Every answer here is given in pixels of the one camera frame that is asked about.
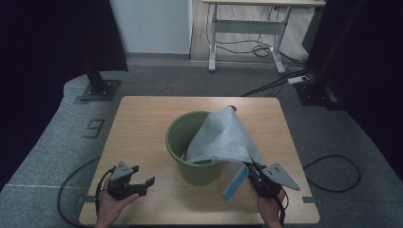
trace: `human hand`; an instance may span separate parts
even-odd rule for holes
[[[110,175],[106,177],[104,187],[101,192],[100,207],[97,222],[95,223],[95,228],[105,228],[112,226],[113,222],[118,219],[122,210],[140,196],[136,193],[122,200],[116,200],[112,198],[106,191],[109,179]]]
[[[258,210],[260,212],[261,218],[263,219],[264,223],[269,228],[278,228],[282,227],[281,223],[279,222],[278,212],[279,207],[276,201],[273,198],[267,199],[258,196],[254,186],[250,183],[251,188],[256,194]],[[278,199],[282,202],[285,197],[285,192],[281,189],[278,193]]]

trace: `stand base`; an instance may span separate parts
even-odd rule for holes
[[[326,106],[329,110],[342,111],[344,108],[337,100],[330,88],[326,88],[326,92],[321,96],[313,96],[311,94],[311,86],[304,84],[295,84],[295,88],[302,105],[308,106]]]
[[[104,91],[98,92],[92,89],[91,84],[86,87],[83,95],[80,97],[82,102],[98,101],[98,102],[110,102],[115,96],[116,90],[118,90],[120,80],[104,80]]]

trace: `plastic bag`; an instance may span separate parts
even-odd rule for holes
[[[258,148],[230,106],[210,113],[189,144],[188,162],[205,160],[261,163]]]

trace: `metal frame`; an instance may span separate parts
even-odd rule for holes
[[[278,39],[271,47],[273,59],[276,63],[278,73],[285,73],[284,66],[278,55],[279,47],[281,45],[282,38],[284,37],[285,29],[288,25],[288,19],[291,14],[291,7],[287,7],[285,16],[282,21],[276,22],[262,22],[262,21],[237,21],[237,20],[218,20],[217,19],[217,7],[214,5],[213,19],[212,19],[212,41],[210,45],[210,57],[208,61],[208,69],[210,71],[216,70],[216,34],[220,33],[248,33],[248,34],[271,34],[278,35]]]

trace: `black curtain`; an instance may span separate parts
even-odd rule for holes
[[[328,0],[310,60],[403,180],[403,17],[392,0]]]
[[[99,71],[127,71],[108,0],[17,0],[0,4],[1,187],[36,144],[64,84]]]

